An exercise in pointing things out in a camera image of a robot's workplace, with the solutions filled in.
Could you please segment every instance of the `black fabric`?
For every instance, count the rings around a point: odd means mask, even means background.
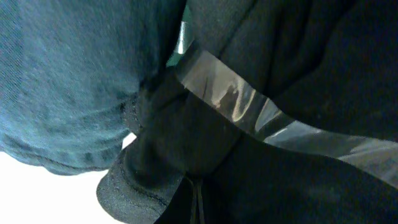
[[[173,68],[156,82],[155,92],[142,90],[137,100],[144,127],[139,137],[145,139],[139,147],[155,151],[182,173],[211,173],[240,137],[240,130],[186,90]]]
[[[216,190],[203,196],[211,202],[205,204],[210,224],[398,222],[398,191],[390,185],[344,162],[285,151],[249,136],[204,186]],[[190,198],[191,186],[182,184],[157,223],[189,223],[190,211],[181,204],[189,206]]]
[[[188,1],[197,41],[291,117],[396,139],[396,1]]]
[[[157,170],[161,175],[150,177],[153,181],[141,181],[142,178],[137,178],[137,170],[131,166],[131,155],[140,159],[147,155],[146,148],[136,147],[138,144],[139,141],[134,141],[120,153],[99,183],[97,198],[105,211],[119,221],[154,223],[170,203],[182,175],[163,166],[164,169]]]
[[[142,129],[142,124],[137,115],[137,97],[138,94],[134,94],[129,101],[121,107],[124,124],[126,124],[130,132],[134,134],[138,134]]]
[[[329,131],[394,140],[395,1],[188,5],[197,41],[293,118]],[[183,174],[207,174],[211,184],[205,185],[221,189],[211,201],[223,202],[232,223],[397,222],[396,189],[341,161],[254,141],[187,93],[169,72],[154,83],[140,93],[145,100],[139,108],[147,110],[141,113],[145,131],[137,146]],[[143,174],[158,170],[142,167]],[[175,208],[164,215],[179,213]]]

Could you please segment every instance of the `clear plastic tape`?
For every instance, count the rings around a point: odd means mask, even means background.
[[[331,133],[296,121],[212,54],[182,25],[177,52],[180,82],[234,125],[259,141],[289,151],[319,154],[352,164],[398,189],[398,143]]]

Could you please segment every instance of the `blue fabric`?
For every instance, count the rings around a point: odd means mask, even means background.
[[[129,132],[120,107],[165,65],[181,5],[1,1],[1,150],[56,174],[109,168]]]

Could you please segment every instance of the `white background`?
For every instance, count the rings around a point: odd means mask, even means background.
[[[124,146],[134,138],[128,136]],[[0,152],[0,223],[121,223],[96,198],[97,185],[106,172],[58,176]]]

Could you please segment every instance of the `drawstring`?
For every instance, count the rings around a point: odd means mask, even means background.
[[[205,224],[205,211],[203,209],[203,196],[201,194],[203,180],[191,180],[189,178],[187,180],[191,183],[193,190],[190,224]]]

